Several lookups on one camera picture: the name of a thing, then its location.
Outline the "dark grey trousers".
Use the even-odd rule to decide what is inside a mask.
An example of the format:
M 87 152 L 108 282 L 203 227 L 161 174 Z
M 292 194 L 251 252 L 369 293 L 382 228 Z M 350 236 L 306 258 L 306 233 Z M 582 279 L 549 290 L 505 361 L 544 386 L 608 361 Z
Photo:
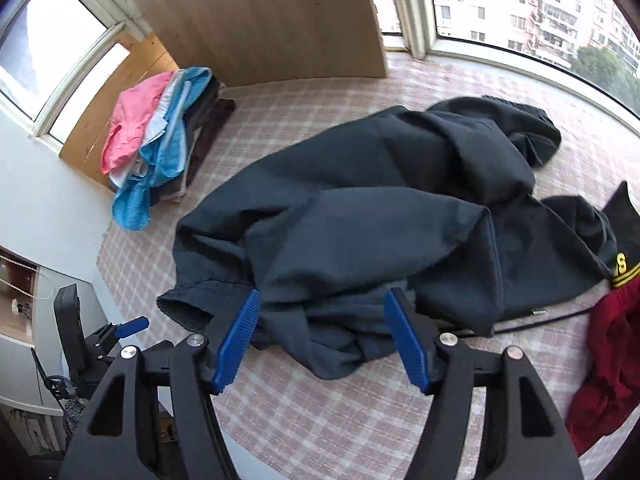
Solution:
M 392 287 L 489 336 L 611 273 L 606 215 L 579 196 L 534 195 L 560 144 L 543 110 L 490 96 L 323 131 L 247 166 L 178 222 L 176 282 L 158 307 L 199 332 L 257 290 L 255 347 L 327 380 L 394 351 Z

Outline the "dark brown folded clothes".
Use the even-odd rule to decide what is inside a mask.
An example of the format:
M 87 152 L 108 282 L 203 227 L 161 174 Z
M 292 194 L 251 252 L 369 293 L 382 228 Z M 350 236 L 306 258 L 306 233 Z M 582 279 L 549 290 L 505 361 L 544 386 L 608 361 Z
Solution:
M 179 203 L 191 185 L 198 170 L 212 148 L 218 134 L 235 112 L 235 102 L 221 99 L 221 83 L 215 77 L 209 81 L 203 93 L 186 110 L 183 122 L 186 126 L 188 157 L 181 174 L 159 188 L 151 188 L 151 205 L 159 202 Z

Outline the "pink plaid table cloth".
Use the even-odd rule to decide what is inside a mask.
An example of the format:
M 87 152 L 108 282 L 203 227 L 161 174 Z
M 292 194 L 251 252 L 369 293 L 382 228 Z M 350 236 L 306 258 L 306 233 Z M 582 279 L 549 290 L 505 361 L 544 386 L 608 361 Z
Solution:
M 614 102 L 596 107 L 524 75 L 455 58 L 388 59 L 384 79 L 307 79 L 230 88 L 236 110 L 186 196 L 156 206 L 149 225 L 110 226 L 92 284 L 106 317 L 144 315 L 138 344 L 179 341 L 183 329 L 156 307 L 175 281 L 171 248 L 177 221 L 246 165 L 342 122 L 393 105 L 425 110 L 455 96 L 500 96 L 545 110 L 562 143 L 537 172 L 536 194 L 584 196 L 602 207 L 620 182 L 639 193 L 639 123 L 620 121 Z M 418 443 L 430 402 L 409 384 L 397 356 L 325 382 L 278 348 L 247 351 L 235 382 L 215 399 L 222 430 L 248 457 L 290 479 L 400 479 Z

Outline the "white shirt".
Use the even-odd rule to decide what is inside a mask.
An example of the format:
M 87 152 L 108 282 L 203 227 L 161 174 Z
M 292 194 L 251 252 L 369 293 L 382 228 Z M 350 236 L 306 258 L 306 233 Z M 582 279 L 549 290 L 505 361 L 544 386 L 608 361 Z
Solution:
M 184 70 L 174 70 L 174 72 L 175 73 L 171 79 L 171 82 L 163 92 L 163 95 L 160 98 L 160 102 L 158 103 L 157 108 L 154 110 L 151 120 L 146 126 L 140 148 L 142 148 L 143 145 L 150 144 L 152 141 L 157 140 L 165 131 L 168 125 L 168 120 L 165 118 L 165 116 L 169 110 L 171 100 L 174 97 L 176 87 L 178 86 L 178 83 L 181 81 L 182 76 L 184 75 Z M 107 174 L 110 185 L 115 190 L 121 188 L 130 174 L 135 172 L 136 168 L 140 167 L 140 162 L 138 162 L 140 148 L 134 155 L 133 159 L 130 159 L 129 162 L 126 162 L 124 166 L 121 166 L 116 170 L 112 170 L 109 174 Z

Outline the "light blue garment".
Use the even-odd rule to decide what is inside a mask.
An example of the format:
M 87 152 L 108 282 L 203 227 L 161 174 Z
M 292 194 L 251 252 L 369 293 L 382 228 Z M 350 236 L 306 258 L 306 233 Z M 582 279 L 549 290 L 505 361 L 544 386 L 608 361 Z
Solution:
M 142 230 L 151 219 L 151 188 L 159 188 L 175 179 L 186 166 L 188 142 L 183 116 L 212 80 L 205 66 L 184 68 L 165 116 L 168 125 L 157 140 L 143 145 L 139 151 L 140 167 L 130 174 L 121 188 L 115 190 L 112 216 L 122 228 Z

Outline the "light pine wooden panel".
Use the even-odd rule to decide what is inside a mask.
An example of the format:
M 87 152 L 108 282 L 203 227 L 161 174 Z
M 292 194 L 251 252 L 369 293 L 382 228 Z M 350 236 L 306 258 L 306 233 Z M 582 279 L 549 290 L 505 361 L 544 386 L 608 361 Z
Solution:
M 178 68 L 152 32 L 143 40 L 134 39 L 129 32 L 121 32 L 117 43 L 129 54 L 96 92 L 58 155 L 66 165 L 104 188 L 108 185 L 107 177 L 101 172 L 101 153 L 117 98 L 142 80 Z

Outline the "dark red garment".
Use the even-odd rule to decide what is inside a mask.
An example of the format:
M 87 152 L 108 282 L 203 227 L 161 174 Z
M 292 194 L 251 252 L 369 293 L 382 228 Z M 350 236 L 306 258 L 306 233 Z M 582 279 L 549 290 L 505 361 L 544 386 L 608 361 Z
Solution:
M 578 455 L 615 432 L 639 405 L 639 282 L 613 289 L 593 308 L 586 338 L 590 371 L 565 426 Z

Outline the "pink shirt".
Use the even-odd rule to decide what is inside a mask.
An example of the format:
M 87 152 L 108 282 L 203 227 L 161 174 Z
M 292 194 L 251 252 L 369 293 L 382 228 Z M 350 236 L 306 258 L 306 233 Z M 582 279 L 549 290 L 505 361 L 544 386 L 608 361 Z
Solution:
M 102 174 L 109 174 L 134 158 L 174 73 L 170 70 L 146 78 L 119 95 L 101 154 Z

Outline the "black garment with yellow stripes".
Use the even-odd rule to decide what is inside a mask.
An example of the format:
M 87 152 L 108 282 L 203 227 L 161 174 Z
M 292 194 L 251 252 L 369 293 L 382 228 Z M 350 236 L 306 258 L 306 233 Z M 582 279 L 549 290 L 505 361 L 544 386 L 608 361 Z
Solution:
M 631 203 L 628 183 L 623 181 L 603 208 L 616 238 L 611 286 L 620 288 L 639 276 L 639 213 Z

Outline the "large brown wooden board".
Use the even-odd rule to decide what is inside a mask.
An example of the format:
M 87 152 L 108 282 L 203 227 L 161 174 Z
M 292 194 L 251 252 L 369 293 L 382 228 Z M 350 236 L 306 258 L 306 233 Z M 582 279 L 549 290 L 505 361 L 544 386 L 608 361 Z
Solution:
M 372 0 L 132 0 L 181 67 L 228 86 L 386 75 Z

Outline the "white window frame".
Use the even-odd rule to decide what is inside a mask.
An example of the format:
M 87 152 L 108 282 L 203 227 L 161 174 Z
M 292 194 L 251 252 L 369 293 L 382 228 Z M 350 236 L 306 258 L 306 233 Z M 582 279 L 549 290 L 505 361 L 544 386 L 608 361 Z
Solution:
M 372 0 L 384 52 L 460 56 L 639 110 L 639 32 L 620 0 Z M 1 0 L 1 94 L 52 126 L 121 32 L 152 29 L 132 0 Z

